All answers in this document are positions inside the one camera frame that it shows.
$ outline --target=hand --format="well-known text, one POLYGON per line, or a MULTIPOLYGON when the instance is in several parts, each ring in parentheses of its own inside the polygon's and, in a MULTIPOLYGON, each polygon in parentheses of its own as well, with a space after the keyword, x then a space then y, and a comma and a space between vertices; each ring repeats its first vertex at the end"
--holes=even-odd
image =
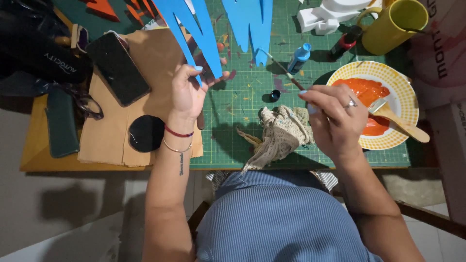
MULTIPOLYGON (((188 41, 188 46, 193 53, 197 47, 193 38, 188 41)), ((217 47, 221 51, 224 45, 218 44, 217 47)), ((213 76, 206 79, 201 75, 202 86, 200 86, 195 76, 201 74, 203 69, 210 72, 210 68, 202 52, 199 52, 194 57, 194 61, 196 62, 196 67, 187 65, 185 58, 176 67, 175 76, 171 83, 173 88, 173 110, 170 113, 171 115, 175 115, 175 118, 179 120, 192 122, 193 124, 202 110, 204 98, 209 87, 226 79, 230 75, 228 71, 224 71, 222 77, 217 79, 213 76)), ((220 58, 222 65, 225 65, 226 62, 226 58, 220 58)))
POLYGON ((347 85, 314 85, 298 96, 308 102, 309 124, 317 147, 335 165, 350 163, 362 155, 358 140, 368 111, 347 85), (344 108, 351 99, 357 106, 344 108))

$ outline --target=plate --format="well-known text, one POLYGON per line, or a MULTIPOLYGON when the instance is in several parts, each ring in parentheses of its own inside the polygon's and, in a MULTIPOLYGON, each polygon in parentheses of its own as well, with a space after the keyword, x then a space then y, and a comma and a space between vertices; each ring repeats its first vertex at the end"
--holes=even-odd
MULTIPOLYGON (((406 119, 409 123, 417 125, 419 118, 418 101, 405 75, 395 69, 378 62, 362 61, 352 62, 340 67, 332 74, 327 85, 332 85, 338 79, 362 78, 381 82, 390 90, 385 97, 393 112, 406 119)), ((370 150, 383 150, 395 147, 408 138, 393 122, 383 135, 365 136, 361 135, 359 144, 370 150)))

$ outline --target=blue foam cutout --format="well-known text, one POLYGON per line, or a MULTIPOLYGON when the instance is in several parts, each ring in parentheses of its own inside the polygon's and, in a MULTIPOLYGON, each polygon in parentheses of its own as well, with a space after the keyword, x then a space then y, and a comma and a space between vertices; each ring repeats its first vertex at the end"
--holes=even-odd
MULTIPOLYGON (((212 22, 210 20, 209 13, 207 11, 206 3, 203 0, 193 0, 192 5, 196 11, 196 17, 199 22, 199 26, 194 19, 189 7, 186 5, 184 0, 152 0, 157 6, 157 9, 164 17, 167 26, 175 36, 183 54, 186 57, 188 64, 196 66, 194 58, 191 55, 189 47, 186 43, 183 32, 178 25, 176 18, 181 21, 183 26, 188 30, 191 36, 196 41, 199 49, 202 50, 202 54, 206 58, 207 64, 212 70, 213 76, 219 78, 222 76, 222 66, 219 59, 219 51, 217 49, 217 42, 215 41, 215 35, 212 29, 212 22)), ((201 79, 199 76, 196 77, 200 85, 201 79)))
POLYGON ((258 48, 269 51, 273 0, 222 0, 222 3, 241 50, 247 52, 251 42, 256 66, 265 65, 267 55, 258 48))

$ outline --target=brown paper bag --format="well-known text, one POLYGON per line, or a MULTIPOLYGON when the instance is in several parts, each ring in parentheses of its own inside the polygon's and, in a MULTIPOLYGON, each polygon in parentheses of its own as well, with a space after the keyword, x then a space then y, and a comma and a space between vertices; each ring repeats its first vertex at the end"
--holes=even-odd
MULTIPOLYGON (((99 121, 89 118, 84 123, 78 154, 82 162, 142 166, 152 164, 155 159, 156 151, 141 153, 130 146, 128 128, 142 115, 167 120, 173 108, 171 80, 183 52, 169 29, 136 31, 127 36, 127 41, 131 58, 152 91, 123 108, 110 94, 98 70, 94 70, 89 93, 100 104, 105 116, 99 121)), ((202 137, 195 125, 192 157, 199 156, 203 156, 202 137)))

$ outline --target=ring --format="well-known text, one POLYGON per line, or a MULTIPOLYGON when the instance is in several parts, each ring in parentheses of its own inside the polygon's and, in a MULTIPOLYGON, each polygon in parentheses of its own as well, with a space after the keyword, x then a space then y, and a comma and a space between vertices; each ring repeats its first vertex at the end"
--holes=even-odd
POLYGON ((349 101, 349 103, 348 103, 346 106, 343 106, 344 109, 348 109, 348 108, 350 108, 350 107, 352 107, 352 106, 355 106, 355 107, 357 106, 356 102, 351 98, 351 96, 349 96, 349 97, 350 97, 350 98, 349 98, 350 101, 349 101))

